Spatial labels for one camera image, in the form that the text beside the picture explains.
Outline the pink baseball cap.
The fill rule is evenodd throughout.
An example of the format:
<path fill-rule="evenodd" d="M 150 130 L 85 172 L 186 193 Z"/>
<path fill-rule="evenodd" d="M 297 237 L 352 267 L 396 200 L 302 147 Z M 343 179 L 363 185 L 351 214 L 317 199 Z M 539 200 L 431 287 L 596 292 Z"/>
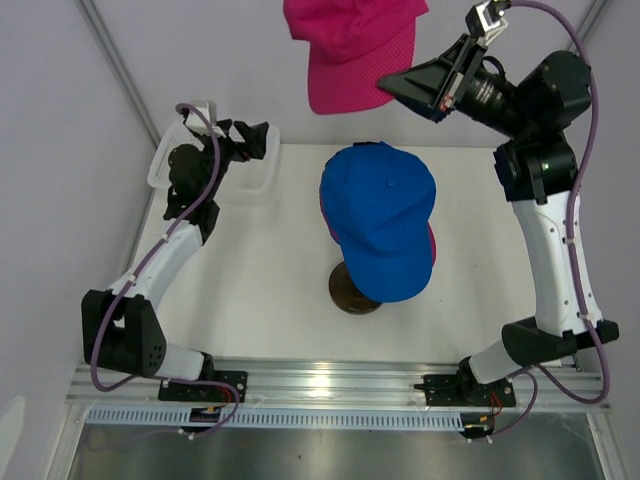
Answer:
<path fill-rule="evenodd" d="M 340 243 L 340 238 L 339 235 L 336 233 L 336 231 L 332 228 L 332 226 L 329 223 L 328 217 L 325 213 L 325 209 L 324 209 L 324 204 L 323 204 L 323 200 L 322 198 L 320 198 L 319 200 L 319 205 L 320 205 L 320 212 L 321 215 L 323 217 L 323 220 L 326 224 L 326 227 L 328 229 L 329 235 L 331 236 L 332 240 L 337 244 L 337 245 L 341 245 Z M 431 227 L 431 225 L 428 223 L 427 224 L 427 228 L 428 228 L 428 234 L 429 234 L 429 244 L 430 244 L 430 250 L 431 250 L 431 262 L 432 262 L 432 266 L 435 265 L 436 260 L 437 260 L 437 243 L 436 243 L 436 238 L 433 232 L 433 229 Z"/>

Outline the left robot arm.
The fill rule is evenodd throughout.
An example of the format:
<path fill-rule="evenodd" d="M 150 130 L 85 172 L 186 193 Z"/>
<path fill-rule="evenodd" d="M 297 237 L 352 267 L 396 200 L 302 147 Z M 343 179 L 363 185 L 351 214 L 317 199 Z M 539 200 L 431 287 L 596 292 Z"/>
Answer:
<path fill-rule="evenodd" d="M 188 118 L 170 125 L 154 153 L 148 184 L 166 196 L 161 231 L 153 246 L 106 290 L 81 302 L 83 349 L 94 386 L 108 392 L 99 370 L 136 377 L 181 380 L 194 400 L 209 398 L 216 376 L 209 354 L 168 342 L 157 309 L 177 274 L 211 237 L 220 207 L 215 197 L 256 201 L 275 175 L 281 143 L 268 123 L 219 120 L 206 127 Z"/>

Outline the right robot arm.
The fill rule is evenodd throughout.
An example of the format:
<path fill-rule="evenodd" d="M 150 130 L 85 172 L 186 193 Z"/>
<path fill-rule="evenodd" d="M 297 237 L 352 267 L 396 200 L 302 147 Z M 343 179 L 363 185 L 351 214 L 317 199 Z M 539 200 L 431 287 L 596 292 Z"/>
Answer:
<path fill-rule="evenodd" d="M 556 51 L 512 84 L 502 64 L 463 35 L 439 57 L 377 85 L 423 118 L 439 122 L 458 111 L 506 137 L 494 168 L 524 235 L 535 312 L 459 363 L 447 402 L 486 405 L 508 391 L 514 373 L 617 340 L 618 325 L 603 317 L 590 289 L 578 238 L 579 169 L 564 134 L 591 105 L 588 64 Z"/>

